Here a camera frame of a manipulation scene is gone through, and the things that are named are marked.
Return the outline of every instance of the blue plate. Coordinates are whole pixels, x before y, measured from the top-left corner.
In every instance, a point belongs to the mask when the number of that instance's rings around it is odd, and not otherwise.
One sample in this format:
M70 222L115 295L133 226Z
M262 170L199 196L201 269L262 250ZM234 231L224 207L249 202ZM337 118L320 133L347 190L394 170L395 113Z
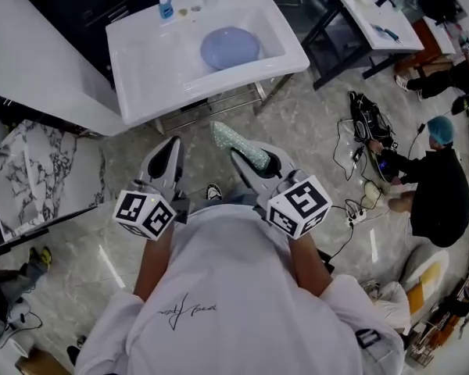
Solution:
M259 50L257 38L237 27L225 27L210 32L203 39L200 48L203 60L216 70L256 61Z

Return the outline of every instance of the glittery object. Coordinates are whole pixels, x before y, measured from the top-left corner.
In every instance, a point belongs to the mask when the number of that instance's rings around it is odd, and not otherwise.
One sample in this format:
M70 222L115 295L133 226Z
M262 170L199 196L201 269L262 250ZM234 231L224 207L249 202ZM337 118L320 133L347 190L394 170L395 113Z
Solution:
M262 149L252 145L250 141L237 134L221 122L211 121L213 141L218 148L229 150L235 148L242 153L258 170L264 171L269 164L269 155Z

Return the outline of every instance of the black shoe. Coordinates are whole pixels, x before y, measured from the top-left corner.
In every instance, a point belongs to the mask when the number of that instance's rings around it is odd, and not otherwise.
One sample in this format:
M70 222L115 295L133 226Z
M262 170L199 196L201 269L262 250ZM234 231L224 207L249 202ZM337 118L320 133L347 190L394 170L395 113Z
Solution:
M80 349L75 347L75 346L69 346L67 349L66 349L66 352L68 353L68 357L70 358L70 362L73 364L73 365L76 365L77 364L77 358L78 358L78 355L80 354Z
M220 191L219 187L216 184L209 184L205 190L205 198L209 202L213 202L215 200L222 200L222 192Z

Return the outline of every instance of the yellow cloth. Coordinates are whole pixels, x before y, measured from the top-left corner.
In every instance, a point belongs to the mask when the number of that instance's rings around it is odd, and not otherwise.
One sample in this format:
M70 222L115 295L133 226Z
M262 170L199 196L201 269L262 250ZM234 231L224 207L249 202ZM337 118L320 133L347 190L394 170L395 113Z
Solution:
M422 283L416 284L407 293L408 303L410 304L410 315L416 313L424 306L424 291Z
M430 284L438 279L439 274L441 272L441 263L436 261L432 263L432 265L427 268L424 273L421 275L421 283L422 284Z

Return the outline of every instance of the hand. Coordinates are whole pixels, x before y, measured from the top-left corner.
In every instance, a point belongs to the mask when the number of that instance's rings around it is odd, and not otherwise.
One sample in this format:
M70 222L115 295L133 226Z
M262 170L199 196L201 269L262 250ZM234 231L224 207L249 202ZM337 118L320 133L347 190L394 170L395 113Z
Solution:
M469 43L464 43L463 45L460 46L460 49L462 50L462 53L469 54Z
M399 177L393 177L392 181L391 181L391 184L401 185L401 184L403 184L403 182L401 181L401 179L399 179Z
M376 141L376 140L371 140L368 143L368 147L375 154L381 154L382 150L384 150L384 146L382 145L382 143L380 141Z

